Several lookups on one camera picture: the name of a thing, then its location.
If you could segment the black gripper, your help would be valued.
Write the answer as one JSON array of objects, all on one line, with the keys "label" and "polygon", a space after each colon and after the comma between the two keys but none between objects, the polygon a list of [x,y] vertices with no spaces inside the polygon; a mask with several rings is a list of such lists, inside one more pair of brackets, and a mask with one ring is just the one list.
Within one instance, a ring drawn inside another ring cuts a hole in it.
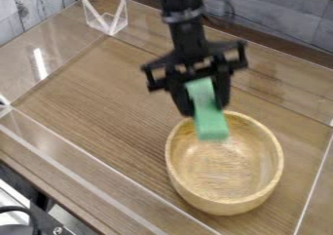
[{"label": "black gripper", "polygon": [[150,92],[165,90],[183,116],[194,116],[194,104],[185,84],[205,77],[211,79],[214,100],[223,109],[230,100],[230,77],[247,66],[243,40],[209,41],[201,17],[162,17],[167,24],[173,49],[141,66]]}]

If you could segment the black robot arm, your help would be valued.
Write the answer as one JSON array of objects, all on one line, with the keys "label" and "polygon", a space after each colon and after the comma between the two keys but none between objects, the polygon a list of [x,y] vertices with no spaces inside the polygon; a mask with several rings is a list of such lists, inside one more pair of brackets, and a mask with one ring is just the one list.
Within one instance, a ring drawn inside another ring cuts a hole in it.
[{"label": "black robot arm", "polygon": [[229,104],[230,78],[247,67],[246,42],[209,41],[205,37],[202,0],[158,0],[162,22],[167,25],[173,50],[146,62],[141,71],[150,92],[165,90],[183,116],[194,116],[194,100],[186,84],[209,78],[213,103],[218,109]]}]

